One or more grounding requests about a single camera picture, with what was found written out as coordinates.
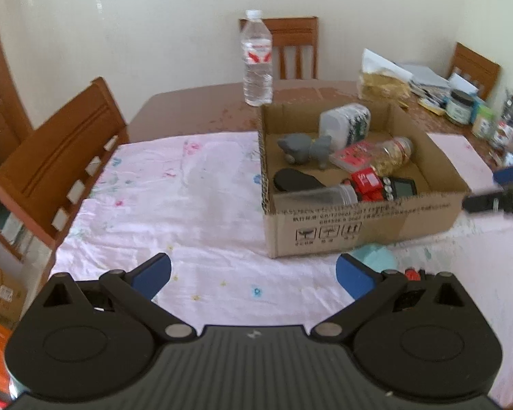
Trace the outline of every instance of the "wooden table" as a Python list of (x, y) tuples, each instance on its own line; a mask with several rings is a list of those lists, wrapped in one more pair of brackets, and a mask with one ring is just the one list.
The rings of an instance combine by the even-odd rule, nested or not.
[[(279, 80), (274, 83), (275, 103), (301, 101), (357, 100), (355, 82), (324, 80)], [(463, 134), (483, 160), (494, 167), (490, 146), (471, 133), (471, 127), (454, 125), (445, 116), (425, 110), (416, 97), (409, 101), (408, 113), (426, 132)], [(128, 126), (132, 142), (188, 134), (222, 131), (253, 131), (257, 108), (244, 101), (241, 83), (203, 86), (166, 92), (150, 98)]]

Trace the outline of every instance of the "metal screw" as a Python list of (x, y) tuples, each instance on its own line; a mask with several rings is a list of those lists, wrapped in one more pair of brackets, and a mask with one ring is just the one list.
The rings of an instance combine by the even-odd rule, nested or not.
[(342, 333), (342, 327), (334, 322), (322, 322), (315, 327), (316, 333), (323, 337), (335, 337)]
[(165, 334), (177, 339), (190, 336), (192, 327), (186, 324), (171, 324), (165, 329)]

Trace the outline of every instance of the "green lid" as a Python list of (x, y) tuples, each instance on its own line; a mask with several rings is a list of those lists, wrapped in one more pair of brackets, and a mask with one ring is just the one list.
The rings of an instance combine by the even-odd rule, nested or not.
[(496, 115), (494, 114), (494, 111), (492, 111), (488, 106), (486, 105), (480, 105), (479, 111), (477, 111), (477, 117), (484, 117), (485, 119), (492, 120)]

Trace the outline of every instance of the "gray elephant figurine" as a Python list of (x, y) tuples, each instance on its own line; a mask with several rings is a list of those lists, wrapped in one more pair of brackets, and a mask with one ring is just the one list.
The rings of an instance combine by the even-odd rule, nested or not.
[(329, 161), (331, 141), (329, 135), (312, 140), (307, 134), (297, 133), (286, 135), (277, 144), (285, 153), (285, 160), (291, 165), (302, 165), (314, 159), (318, 161), (320, 169), (325, 169)]

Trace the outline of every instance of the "wooden chair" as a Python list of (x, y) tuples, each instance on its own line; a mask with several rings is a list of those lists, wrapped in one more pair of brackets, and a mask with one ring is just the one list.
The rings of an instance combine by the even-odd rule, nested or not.
[(449, 77), (453, 72), (479, 89), (479, 97), (486, 100), (498, 80), (499, 64), (480, 56), (461, 43), (456, 44), (450, 63)]
[[(239, 20), (239, 27), (244, 28), (247, 20)], [(312, 78), (317, 78), (317, 37), (318, 18), (265, 18), (264, 24), (272, 34), (272, 44), (279, 49), (279, 78), (287, 79), (285, 47), (296, 46), (295, 72), (296, 78), (302, 79), (302, 48), (313, 47)]]
[[(105, 164), (118, 145), (128, 140), (120, 111), (99, 77), (0, 166), (0, 201), (55, 250)], [(95, 160), (97, 168), (91, 174), (88, 166)], [(77, 199), (72, 195), (73, 186), (81, 192)], [(58, 214), (63, 216), (62, 226), (56, 224)]]

